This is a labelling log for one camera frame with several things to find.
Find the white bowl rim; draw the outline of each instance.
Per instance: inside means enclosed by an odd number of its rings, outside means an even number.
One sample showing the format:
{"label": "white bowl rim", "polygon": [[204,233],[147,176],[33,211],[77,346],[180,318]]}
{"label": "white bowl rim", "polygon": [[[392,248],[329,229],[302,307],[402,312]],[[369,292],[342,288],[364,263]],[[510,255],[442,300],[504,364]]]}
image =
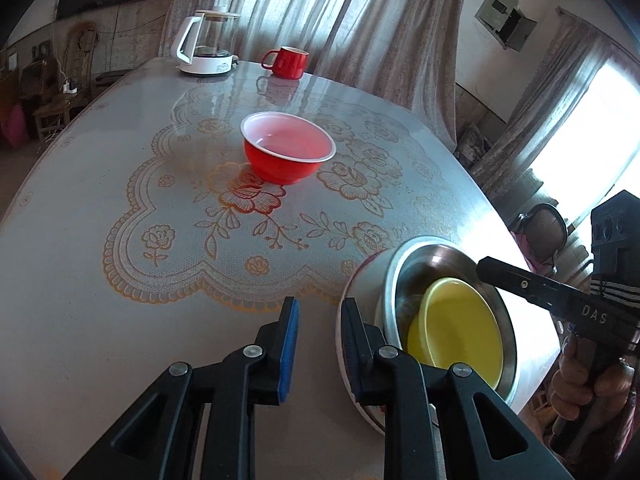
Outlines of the white bowl rim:
{"label": "white bowl rim", "polygon": [[[255,118],[256,116],[287,116],[287,117],[295,117],[297,120],[300,121],[305,121],[305,123],[309,123],[311,124],[313,127],[315,127],[317,130],[319,130],[320,132],[324,133],[324,135],[326,136],[327,139],[329,139],[329,142],[331,143],[331,151],[329,152],[328,155],[322,156],[320,158],[296,158],[294,156],[287,156],[287,155],[281,155],[280,153],[276,153],[276,152],[272,152],[271,150],[267,150],[265,148],[263,148],[262,146],[259,146],[258,144],[255,144],[253,141],[249,140],[246,138],[246,135],[244,134],[244,124],[251,118]],[[324,131],[320,126],[318,126],[317,124],[303,118],[303,117],[299,117],[297,115],[293,115],[293,114],[287,114],[284,112],[256,112],[254,114],[249,114],[247,115],[247,117],[245,117],[244,119],[242,119],[242,122],[240,123],[240,132],[242,133],[242,136],[244,137],[244,140],[246,140],[250,145],[252,145],[254,148],[256,148],[257,150],[260,150],[261,152],[264,153],[268,153],[269,155],[273,155],[276,156],[277,158],[283,158],[284,160],[291,160],[293,162],[304,162],[306,164],[313,164],[315,162],[326,162],[328,160],[330,160],[331,158],[333,158],[333,156],[335,155],[335,151],[336,151],[336,147],[335,147],[335,142],[332,139],[331,135],[329,135],[326,131]]]}

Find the electrical box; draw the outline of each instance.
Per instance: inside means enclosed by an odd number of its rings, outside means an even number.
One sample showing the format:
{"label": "electrical box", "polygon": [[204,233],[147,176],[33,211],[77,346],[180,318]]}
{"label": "electrical box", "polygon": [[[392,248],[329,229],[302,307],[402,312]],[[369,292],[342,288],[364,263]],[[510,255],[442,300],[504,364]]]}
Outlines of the electrical box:
{"label": "electrical box", "polygon": [[503,49],[521,51],[538,22],[526,18],[518,0],[484,0],[476,19],[498,40]]}

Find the yellow bowl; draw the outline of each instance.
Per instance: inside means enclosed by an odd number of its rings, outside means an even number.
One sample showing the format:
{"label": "yellow bowl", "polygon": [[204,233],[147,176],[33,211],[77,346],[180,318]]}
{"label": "yellow bowl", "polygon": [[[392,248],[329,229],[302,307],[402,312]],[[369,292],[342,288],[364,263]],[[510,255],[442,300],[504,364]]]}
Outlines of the yellow bowl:
{"label": "yellow bowl", "polygon": [[471,285],[442,278],[427,289],[407,336],[409,354],[423,364],[469,364],[494,390],[502,375],[502,339],[494,313]]}

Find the kettle handle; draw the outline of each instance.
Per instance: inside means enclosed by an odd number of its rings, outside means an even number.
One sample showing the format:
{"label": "kettle handle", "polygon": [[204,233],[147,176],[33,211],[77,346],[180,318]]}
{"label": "kettle handle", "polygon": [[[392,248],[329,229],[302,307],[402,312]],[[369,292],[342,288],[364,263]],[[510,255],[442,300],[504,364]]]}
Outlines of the kettle handle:
{"label": "kettle handle", "polygon": [[[175,35],[174,43],[171,46],[171,55],[174,56],[175,59],[189,65],[191,64],[191,61],[193,59],[193,51],[196,47],[196,40],[198,39],[198,34],[200,32],[199,29],[201,21],[202,16],[187,16],[184,19],[182,25],[180,26],[180,29],[178,30],[178,33]],[[194,31],[194,34],[190,35],[189,40],[186,42],[187,45],[184,48],[185,53],[182,53],[182,46],[187,40],[187,36],[191,31],[191,27],[193,27],[193,25],[195,25],[196,23],[198,24],[198,30]]]}

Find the person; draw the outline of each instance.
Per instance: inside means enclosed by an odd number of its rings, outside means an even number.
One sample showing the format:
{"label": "person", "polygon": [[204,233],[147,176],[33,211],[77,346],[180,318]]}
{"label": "person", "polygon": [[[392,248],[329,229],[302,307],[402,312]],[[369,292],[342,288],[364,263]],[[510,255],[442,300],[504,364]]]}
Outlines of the person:
{"label": "person", "polygon": [[595,431],[579,456],[565,465],[577,480],[602,480],[622,453],[634,429],[636,391],[634,369],[623,361],[609,367],[587,386],[588,368],[576,358],[577,339],[567,337],[562,345],[559,370],[551,380],[551,406],[565,420],[575,420],[580,407],[593,397],[605,399]]}

